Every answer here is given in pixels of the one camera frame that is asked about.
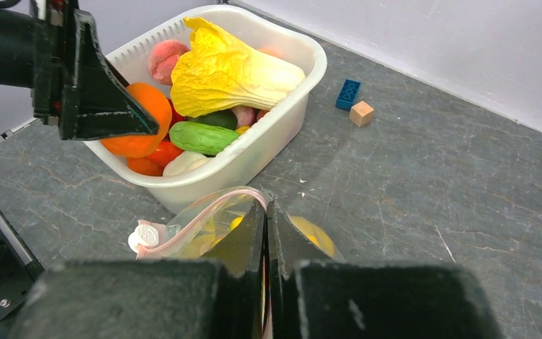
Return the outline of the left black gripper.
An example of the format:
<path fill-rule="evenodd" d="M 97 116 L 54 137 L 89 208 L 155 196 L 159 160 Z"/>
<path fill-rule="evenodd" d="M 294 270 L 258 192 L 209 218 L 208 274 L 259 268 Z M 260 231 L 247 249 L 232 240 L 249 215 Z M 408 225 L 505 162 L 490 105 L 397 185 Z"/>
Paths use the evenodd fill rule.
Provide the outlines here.
<path fill-rule="evenodd" d="M 29 88 L 34 115 L 63 140 L 154 136 L 159 123 L 126 90 L 76 1 L 0 1 L 0 85 Z"/>

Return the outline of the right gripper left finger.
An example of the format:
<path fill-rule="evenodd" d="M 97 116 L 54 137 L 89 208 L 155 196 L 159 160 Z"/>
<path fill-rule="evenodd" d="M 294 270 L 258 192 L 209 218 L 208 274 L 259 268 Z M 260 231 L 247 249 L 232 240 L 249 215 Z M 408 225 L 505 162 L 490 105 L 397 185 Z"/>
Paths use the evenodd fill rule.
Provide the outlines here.
<path fill-rule="evenodd" d="M 67 261 L 32 286 L 13 338 L 261 338 L 265 210 L 203 257 Z"/>

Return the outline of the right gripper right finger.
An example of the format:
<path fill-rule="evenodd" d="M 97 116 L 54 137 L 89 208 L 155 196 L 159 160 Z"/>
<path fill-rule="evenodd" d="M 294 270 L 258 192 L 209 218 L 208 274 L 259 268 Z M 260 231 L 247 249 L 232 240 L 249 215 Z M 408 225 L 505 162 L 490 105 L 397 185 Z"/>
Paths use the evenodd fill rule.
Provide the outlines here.
<path fill-rule="evenodd" d="M 267 205 L 275 338 L 501 338 L 477 277 L 444 261 L 331 258 Z"/>

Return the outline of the yellow banana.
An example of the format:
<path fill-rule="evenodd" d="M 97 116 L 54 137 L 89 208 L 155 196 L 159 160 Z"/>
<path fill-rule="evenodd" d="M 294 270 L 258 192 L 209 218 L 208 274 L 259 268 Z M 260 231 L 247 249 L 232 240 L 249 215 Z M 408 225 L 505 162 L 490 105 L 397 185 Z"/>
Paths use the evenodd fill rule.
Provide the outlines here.
<path fill-rule="evenodd" d="M 290 215 L 289 219 L 307 239 L 314 243 L 314 245 L 324 251 L 328 256 L 335 257 L 335 244 L 320 227 L 301 216 Z"/>

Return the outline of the clear zip top bag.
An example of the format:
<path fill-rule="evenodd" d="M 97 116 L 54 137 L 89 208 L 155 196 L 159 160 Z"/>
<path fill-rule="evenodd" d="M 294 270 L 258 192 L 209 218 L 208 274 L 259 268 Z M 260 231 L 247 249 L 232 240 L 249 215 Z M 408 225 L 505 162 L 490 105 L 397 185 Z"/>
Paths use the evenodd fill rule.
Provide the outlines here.
<path fill-rule="evenodd" d="M 167 224 L 139 220 L 128 236 L 138 259 L 199 258 L 229 238 L 257 203 L 272 197 L 249 186 L 216 191 L 184 208 Z"/>

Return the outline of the yellow crinkled lettuce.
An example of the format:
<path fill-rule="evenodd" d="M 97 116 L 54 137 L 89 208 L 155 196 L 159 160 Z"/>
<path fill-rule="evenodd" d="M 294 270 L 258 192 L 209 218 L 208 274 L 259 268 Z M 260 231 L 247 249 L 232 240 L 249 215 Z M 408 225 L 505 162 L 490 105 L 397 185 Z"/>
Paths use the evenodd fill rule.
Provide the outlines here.
<path fill-rule="evenodd" d="M 236 106 L 270 110 L 305 79 L 304 71 L 260 52 L 201 17 L 186 17 L 191 50 L 171 73 L 171 100 L 183 117 Z"/>

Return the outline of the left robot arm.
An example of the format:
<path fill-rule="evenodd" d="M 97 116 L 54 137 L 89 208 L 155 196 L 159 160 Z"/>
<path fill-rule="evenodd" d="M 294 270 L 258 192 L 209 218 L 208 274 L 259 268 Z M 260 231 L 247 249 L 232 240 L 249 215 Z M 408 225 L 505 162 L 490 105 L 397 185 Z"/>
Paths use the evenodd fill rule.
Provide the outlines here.
<path fill-rule="evenodd" d="M 93 16 L 77 1 L 0 1 L 0 85 L 29 88 L 33 114 L 63 140 L 150 136 L 157 120 L 103 55 Z M 42 266 L 0 211 L 0 321 L 20 307 Z"/>

